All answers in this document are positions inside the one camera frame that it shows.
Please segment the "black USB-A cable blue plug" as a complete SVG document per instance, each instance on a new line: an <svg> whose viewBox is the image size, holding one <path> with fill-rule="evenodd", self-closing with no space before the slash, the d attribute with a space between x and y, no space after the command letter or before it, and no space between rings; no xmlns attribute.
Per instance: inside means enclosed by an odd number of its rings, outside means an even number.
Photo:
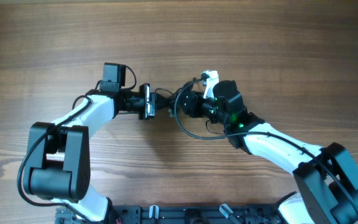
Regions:
<svg viewBox="0 0 358 224"><path fill-rule="evenodd" d="M176 92L172 93L171 95L166 97L166 98L170 98L170 106L166 107L168 109L168 112L170 114L171 118L175 117L175 112L174 110L177 110L177 113L179 113L179 111L181 110L178 102L179 102L179 97L181 97L181 95L183 93L181 93L181 90L183 89L183 87L186 87L187 85L189 85L191 82L195 82L196 78L192 79L192 81L188 81L186 82L182 87L180 87ZM193 85L190 85L188 88L186 88L186 91L192 91Z"/></svg>

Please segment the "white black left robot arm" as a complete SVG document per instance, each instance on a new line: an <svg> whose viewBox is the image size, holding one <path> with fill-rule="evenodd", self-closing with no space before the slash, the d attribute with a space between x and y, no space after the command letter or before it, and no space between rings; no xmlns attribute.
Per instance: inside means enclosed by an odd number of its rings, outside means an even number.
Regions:
<svg viewBox="0 0 358 224"><path fill-rule="evenodd" d="M173 109L177 94L164 97L152 92L148 83L134 91L121 82L100 80L81 99L81 105L74 105L64 117L31 126L17 189L33 206L69 209L77 222L120 223L111 200L90 184L90 139L120 112L149 119L157 110Z"/></svg>

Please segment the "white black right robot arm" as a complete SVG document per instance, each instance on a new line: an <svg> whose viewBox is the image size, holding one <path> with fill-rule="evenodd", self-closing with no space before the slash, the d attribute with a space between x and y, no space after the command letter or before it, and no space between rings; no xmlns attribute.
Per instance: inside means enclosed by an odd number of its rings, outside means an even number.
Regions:
<svg viewBox="0 0 358 224"><path fill-rule="evenodd" d="M294 177L298 192L278 206L287 223L358 222L358 166L344 146L308 144L277 131L248 112L234 81L208 85L204 93L192 87L189 82L179 92L175 109L222 124L221 137L235 148L262 157Z"/></svg>

